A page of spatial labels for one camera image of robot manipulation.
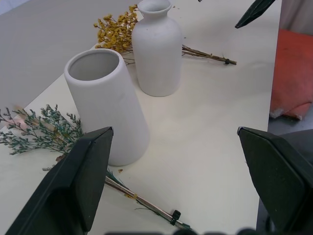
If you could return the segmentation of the orange cloth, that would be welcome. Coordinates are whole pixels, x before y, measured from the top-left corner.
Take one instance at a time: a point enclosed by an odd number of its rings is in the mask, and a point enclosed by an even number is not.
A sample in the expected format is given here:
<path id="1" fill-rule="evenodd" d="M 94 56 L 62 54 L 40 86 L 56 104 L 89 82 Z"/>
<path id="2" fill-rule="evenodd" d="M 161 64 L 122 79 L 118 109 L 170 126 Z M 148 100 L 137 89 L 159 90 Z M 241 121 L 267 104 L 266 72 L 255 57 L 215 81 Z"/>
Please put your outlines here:
<path id="1" fill-rule="evenodd" d="M 313 104 L 313 36 L 278 32 L 269 115 L 298 120 Z"/>

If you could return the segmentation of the white bottle-shaped vase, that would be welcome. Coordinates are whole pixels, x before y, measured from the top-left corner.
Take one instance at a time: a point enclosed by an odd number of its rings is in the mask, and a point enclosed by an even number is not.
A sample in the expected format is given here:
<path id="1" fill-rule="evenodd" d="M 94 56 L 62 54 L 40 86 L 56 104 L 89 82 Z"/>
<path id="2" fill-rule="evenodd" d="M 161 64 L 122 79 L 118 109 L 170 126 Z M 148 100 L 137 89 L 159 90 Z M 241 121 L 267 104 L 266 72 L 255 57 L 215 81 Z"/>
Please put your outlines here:
<path id="1" fill-rule="evenodd" d="M 169 0 L 142 0 L 137 7 L 143 18 L 133 29 L 132 46 L 139 86 L 150 96 L 169 96 L 180 84 L 181 28 L 168 17 Z"/>

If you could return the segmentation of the green dried flower bunch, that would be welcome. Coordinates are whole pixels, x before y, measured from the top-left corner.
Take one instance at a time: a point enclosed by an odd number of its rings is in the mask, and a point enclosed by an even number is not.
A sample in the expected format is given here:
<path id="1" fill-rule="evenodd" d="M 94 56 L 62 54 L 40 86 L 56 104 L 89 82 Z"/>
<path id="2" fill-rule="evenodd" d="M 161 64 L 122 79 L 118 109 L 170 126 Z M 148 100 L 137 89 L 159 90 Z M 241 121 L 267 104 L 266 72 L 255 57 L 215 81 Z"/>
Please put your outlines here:
<path id="1" fill-rule="evenodd" d="M 63 116 L 57 107 L 51 108 L 46 105 L 41 108 L 39 116 L 34 111 L 28 113 L 23 108 L 16 109 L 13 113 L 16 114 L 15 117 L 8 108 L 4 113 L 0 110 L 0 124 L 5 123 L 8 129 L 6 132 L 0 131 L 0 144 L 9 147 L 12 150 L 11 155 L 45 149 L 60 153 L 56 159 L 56 162 L 60 162 L 84 134 L 81 120 L 75 114 L 67 113 Z M 150 210 L 180 229 L 191 229 L 188 224 L 180 221 L 181 213 L 179 211 L 169 214 L 153 205 L 127 188 L 110 170 L 106 172 L 105 183 L 123 193 L 125 197 L 135 200 L 141 205 L 142 210 Z"/>

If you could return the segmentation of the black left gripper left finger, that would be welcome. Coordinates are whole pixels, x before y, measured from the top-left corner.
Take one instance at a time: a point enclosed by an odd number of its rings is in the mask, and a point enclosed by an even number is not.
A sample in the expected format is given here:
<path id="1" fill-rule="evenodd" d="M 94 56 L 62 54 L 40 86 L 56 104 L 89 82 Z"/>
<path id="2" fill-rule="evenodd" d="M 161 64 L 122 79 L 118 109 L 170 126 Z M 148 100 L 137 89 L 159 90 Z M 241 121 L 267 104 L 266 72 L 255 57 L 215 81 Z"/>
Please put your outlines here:
<path id="1" fill-rule="evenodd" d="M 113 128 L 81 137 L 43 178 L 5 235 L 87 235 L 105 184 Z"/>

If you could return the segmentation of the white conical wide-mouth vase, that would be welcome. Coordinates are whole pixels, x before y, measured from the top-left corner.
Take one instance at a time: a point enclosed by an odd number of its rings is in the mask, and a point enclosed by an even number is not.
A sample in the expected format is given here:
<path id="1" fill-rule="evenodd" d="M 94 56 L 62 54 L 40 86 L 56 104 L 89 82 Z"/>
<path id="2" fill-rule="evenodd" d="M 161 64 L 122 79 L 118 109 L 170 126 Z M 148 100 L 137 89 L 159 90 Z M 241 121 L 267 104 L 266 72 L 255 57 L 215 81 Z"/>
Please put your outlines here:
<path id="1" fill-rule="evenodd" d="M 91 49 L 71 58 L 64 77 L 82 129 L 113 128 L 109 165 L 124 166 L 146 152 L 150 133 L 123 57 L 111 49 Z"/>

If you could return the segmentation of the yellow dried flower bunch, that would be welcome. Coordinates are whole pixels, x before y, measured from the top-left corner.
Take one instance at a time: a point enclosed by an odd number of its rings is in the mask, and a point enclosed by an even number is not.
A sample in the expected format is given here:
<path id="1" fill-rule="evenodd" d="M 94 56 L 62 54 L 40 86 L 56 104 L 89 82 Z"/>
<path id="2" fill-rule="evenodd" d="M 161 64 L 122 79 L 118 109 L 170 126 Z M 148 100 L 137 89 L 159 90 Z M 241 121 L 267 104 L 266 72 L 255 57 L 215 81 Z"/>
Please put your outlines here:
<path id="1" fill-rule="evenodd" d="M 132 32 L 138 23 L 139 9 L 137 4 L 130 5 L 129 10 L 119 15 L 115 20 L 112 14 L 108 14 L 98 19 L 93 27 L 98 30 L 97 44 L 95 48 L 112 49 L 122 54 L 126 59 L 126 64 L 134 64 L 134 59 L 130 58 L 133 53 L 133 45 L 131 42 Z"/>

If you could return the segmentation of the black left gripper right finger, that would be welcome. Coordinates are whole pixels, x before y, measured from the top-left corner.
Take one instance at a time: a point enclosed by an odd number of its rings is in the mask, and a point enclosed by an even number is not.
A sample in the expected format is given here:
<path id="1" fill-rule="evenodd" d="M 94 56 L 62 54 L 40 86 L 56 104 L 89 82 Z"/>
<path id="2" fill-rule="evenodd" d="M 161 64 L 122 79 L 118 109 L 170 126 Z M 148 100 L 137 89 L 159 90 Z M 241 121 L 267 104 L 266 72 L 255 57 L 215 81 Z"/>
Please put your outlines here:
<path id="1" fill-rule="evenodd" d="M 267 231 L 313 235 L 313 129 L 274 135 L 239 127 L 237 134 Z"/>

